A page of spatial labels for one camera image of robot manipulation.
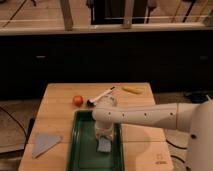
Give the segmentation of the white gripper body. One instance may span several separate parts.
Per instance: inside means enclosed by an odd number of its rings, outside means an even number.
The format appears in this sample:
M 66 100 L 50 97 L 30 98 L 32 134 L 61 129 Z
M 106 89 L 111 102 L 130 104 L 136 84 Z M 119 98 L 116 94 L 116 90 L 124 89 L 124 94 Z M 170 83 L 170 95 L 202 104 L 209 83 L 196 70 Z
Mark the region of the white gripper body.
M 108 138 L 109 140 L 113 139 L 114 126 L 112 123 L 103 123 L 96 121 L 94 129 L 95 129 L 95 136 L 97 139 L 99 139 L 102 136 Z

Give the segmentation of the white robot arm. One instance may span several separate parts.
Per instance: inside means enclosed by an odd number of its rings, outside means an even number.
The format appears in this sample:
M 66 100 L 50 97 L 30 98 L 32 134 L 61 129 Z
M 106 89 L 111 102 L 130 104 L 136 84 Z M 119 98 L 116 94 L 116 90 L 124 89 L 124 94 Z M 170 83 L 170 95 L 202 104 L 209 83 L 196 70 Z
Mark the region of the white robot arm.
M 213 100 L 124 108 L 101 102 L 93 109 L 92 117 L 96 128 L 104 133 L 113 123 L 187 132 L 186 170 L 213 171 Z

